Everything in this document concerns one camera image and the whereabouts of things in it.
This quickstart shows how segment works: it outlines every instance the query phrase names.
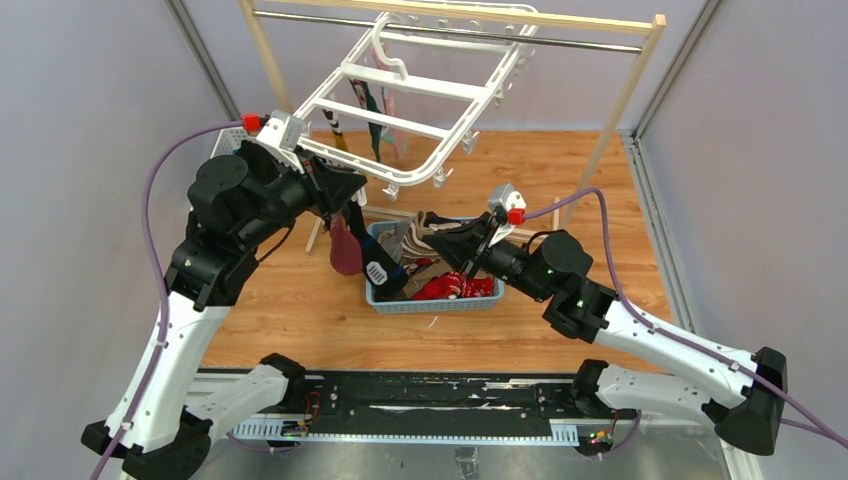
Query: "metal rod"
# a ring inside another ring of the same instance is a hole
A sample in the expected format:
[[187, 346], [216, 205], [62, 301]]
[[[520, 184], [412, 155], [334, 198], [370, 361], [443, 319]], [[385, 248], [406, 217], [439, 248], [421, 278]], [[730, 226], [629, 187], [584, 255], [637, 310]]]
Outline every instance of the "metal rod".
[[[329, 23], [332, 25], [347, 25], [350, 27], [373, 28], [374, 22], [365, 22], [360, 20], [348, 20], [345, 18], [318, 17], [313, 15], [296, 15], [293, 13], [266, 12], [263, 10], [253, 10], [254, 17], [276, 18], [281, 20], [294, 20], [296, 22], [310, 23]], [[550, 47], [568, 47], [582, 48], [584, 50], [602, 50], [606, 52], [618, 53], [642, 53], [640, 47], [629, 47], [626, 45], [610, 45], [606, 43], [590, 43], [577, 42], [573, 40], [557, 40], [553, 38], [530, 37], [526, 35], [508, 35], [505, 33], [488, 33], [476, 32], [474, 30], [460, 30], [455, 28], [431, 28], [431, 27], [416, 27], [412, 25], [398, 25], [390, 23], [383, 30], [395, 30], [399, 32], [412, 33], [432, 33], [438, 35], [448, 35], [453, 37], [469, 37], [480, 38], [484, 40], [500, 40], [517, 43], [528, 43], [533, 45], [546, 45]]]

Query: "pink garment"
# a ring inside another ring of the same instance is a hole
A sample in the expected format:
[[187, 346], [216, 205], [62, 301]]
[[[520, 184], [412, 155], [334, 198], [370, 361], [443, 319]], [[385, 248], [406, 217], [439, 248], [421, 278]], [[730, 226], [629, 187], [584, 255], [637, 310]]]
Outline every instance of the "pink garment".
[[333, 216], [330, 223], [330, 265], [342, 275], [359, 275], [362, 273], [362, 249], [359, 240], [348, 231], [344, 217]]
[[[386, 51], [386, 45], [383, 44], [383, 51]], [[371, 56], [374, 58], [374, 63], [377, 64], [377, 68], [380, 70], [385, 70], [387, 72], [391, 72], [392, 68], [380, 61], [377, 55], [374, 53], [374, 50], [371, 50]], [[395, 96], [392, 90], [388, 87], [383, 87], [383, 110], [386, 111], [386, 115], [397, 117], [395, 111]], [[407, 137], [406, 132], [402, 132], [395, 128], [388, 129], [388, 135], [384, 135], [383, 138], [385, 141], [392, 144], [395, 152], [395, 160], [400, 160], [401, 155], [406, 150]]]

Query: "hanging garment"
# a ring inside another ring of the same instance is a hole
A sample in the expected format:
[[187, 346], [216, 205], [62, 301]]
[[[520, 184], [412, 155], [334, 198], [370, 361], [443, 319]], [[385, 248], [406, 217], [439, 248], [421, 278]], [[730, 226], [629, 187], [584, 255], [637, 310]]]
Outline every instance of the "hanging garment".
[[[386, 45], [382, 44], [383, 51], [386, 51]], [[371, 49], [371, 56], [374, 57], [374, 63], [377, 64], [377, 68], [380, 70], [384, 70], [387, 72], [391, 72], [392, 68], [383, 63], [379, 57], [377, 57], [377, 53], [374, 49]], [[395, 96], [392, 89], [389, 87], [382, 88], [383, 93], [383, 110], [386, 111], [386, 115], [390, 115], [392, 117], [396, 117], [397, 113], [395, 111]], [[407, 136], [406, 132], [402, 132], [395, 128], [386, 127], [383, 130], [383, 141], [389, 143], [394, 147], [395, 160], [400, 160], [401, 155], [406, 151], [407, 145]]]
[[[371, 90], [368, 88], [368, 83], [362, 80], [350, 80], [350, 85], [356, 93], [356, 98], [359, 100], [359, 106], [369, 112], [382, 113], [377, 107], [377, 100], [371, 95]], [[383, 133], [383, 126], [377, 123], [368, 123], [368, 131], [371, 133], [371, 149], [374, 150], [374, 157], [378, 162], [383, 163], [380, 158], [380, 136]]]
[[330, 265], [342, 275], [362, 273], [362, 250], [359, 240], [345, 226], [344, 217], [333, 215], [330, 223]]
[[412, 300], [444, 300], [453, 298], [491, 297], [495, 291], [495, 280], [467, 278], [456, 272], [438, 277], [412, 296]]
[[342, 128], [339, 124], [339, 116], [332, 110], [322, 109], [322, 111], [327, 122], [330, 124], [330, 130], [333, 131], [333, 140], [336, 143], [336, 148], [348, 152], [347, 142], [344, 139], [344, 133], [342, 133]]
[[362, 250], [362, 272], [374, 288], [376, 299], [382, 300], [398, 294], [406, 286], [409, 275], [392, 260], [377, 240], [368, 234], [358, 203], [348, 202], [343, 213], [350, 232], [359, 241]]

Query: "laundry basket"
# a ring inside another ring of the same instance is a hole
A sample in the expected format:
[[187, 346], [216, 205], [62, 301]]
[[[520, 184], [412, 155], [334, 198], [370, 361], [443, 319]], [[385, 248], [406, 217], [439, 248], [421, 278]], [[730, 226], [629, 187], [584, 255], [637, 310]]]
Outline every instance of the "laundry basket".
[[[377, 238], [381, 233], [395, 226], [397, 222], [375, 222], [368, 226], [368, 233]], [[495, 279], [495, 288], [491, 297], [457, 298], [453, 300], [409, 300], [405, 302], [378, 302], [374, 300], [374, 289], [365, 281], [365, 299], [380, 314], [449, 312], [461, 310], [486, 310], [492, 308], [503, 298], [506, 285], [503, 280]]]

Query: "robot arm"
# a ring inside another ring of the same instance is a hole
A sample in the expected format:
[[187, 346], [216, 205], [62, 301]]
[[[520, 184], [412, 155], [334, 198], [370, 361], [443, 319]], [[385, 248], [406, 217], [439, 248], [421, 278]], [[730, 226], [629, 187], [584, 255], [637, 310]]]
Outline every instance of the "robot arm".
[[[454, 269], [473, 275], [483, 269], [537, 302], [550, 299], [543, 318], [560, 334], [632, 353], [671, 375], [628, 372], [587, 360], [575, 378], [574, 402], [586, 413], [637, 408], [710, 425], [725, 441], [745, 451], [774, 452], [784, 402], [742, 373], [754, 371], [786, 389], [786, 358], [764, 347], [756, 354], [719, 345], [636, 308], [627, 310], [612, 289], [587, 278], [593, 259], [566, 231], [549, 234], [533, 251], [503, 238], [520, 223], [523, 205], [511, 185], [490, 198], [491, 213], [423, 240]], [[657, 329], [729, 358], [727, 366]]]
[[[123, 470], [135, 478], [189, 478], [211, 445], [245, 418], [303, 396], [298, 391], [303, 367], [275, 354], [240, 381], [186, 402], [203, 353], [259, 266], [259, 245], [293, 227], [306, 211], [329, 225], [331, 215], [366, 183], [364, 176], [325, 165], [297, 148], [298, 122], [275, 114], [256, 142], [245, 140], [237, 153], [205, 162], [188, 190], [192, 210], [186, 239], [165, 274], [170, 315], [164, 348], [156, 348], [154, 331], [117, 408], [106, 420], [88, 425], [82, 437], [83, 444], [103, 454], [123, 427], [112, 456], [123, 458]], [[157, 354], [157, 371], [133, 422], [122, 424]]]

